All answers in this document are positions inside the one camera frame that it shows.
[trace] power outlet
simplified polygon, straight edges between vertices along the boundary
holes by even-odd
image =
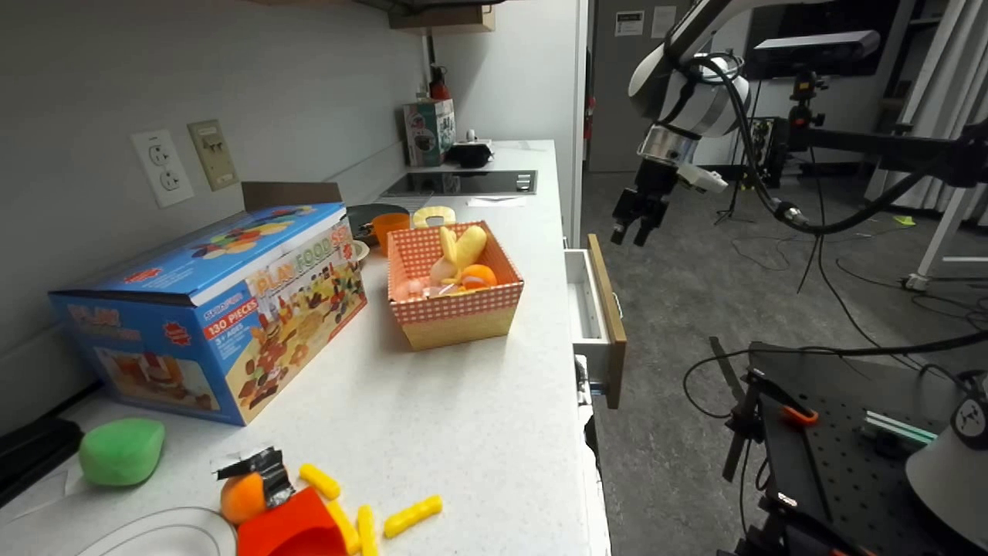
[[[192,198],[192,183],[167,130],[133,134],[130,142],[147,174],[150,191],[161,207],[181,203]]]

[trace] shelf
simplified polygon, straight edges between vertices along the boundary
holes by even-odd
[[[494,29],[494,5],[429,5],[429,9],[403,9],[399,0],[359,0],[373,9],[390,13],[393,29]]]

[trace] cabinet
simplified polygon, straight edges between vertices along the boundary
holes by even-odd
[[[400,2],[400,0],[359,0],[390,13],[393,29],[494,29],[494,0],[475,5],[440,5],[440,2]]]

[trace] red toy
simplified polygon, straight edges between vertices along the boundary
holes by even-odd
[[[238,556],[312,553],[345,556],[343,533],[312,488],[238,529]]]

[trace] printed picture on box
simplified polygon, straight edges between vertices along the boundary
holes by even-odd
[[[283,285],[283,264],[249,281],[255,299],[269,295],[255,310],[254,344],[224,378],[245,413],[255,413],[364,307],[360,278],[350,263],[305,269],[292,258],[291,264],[291,285]]]
[[[194,411],[220,411],[196,361],[158,351],[92,349],[120,396],[185,406]]]
[[[194,249],[194,255],[217,258],[224,253],[254,249],[261,235],[283,231],[291,226],[291,215],[297,215],[299,209],[305,209],[305,207],[282,207],[282,209],[270,209],[269,215],[261,215],[245,229],[213,235],[202,248]]]

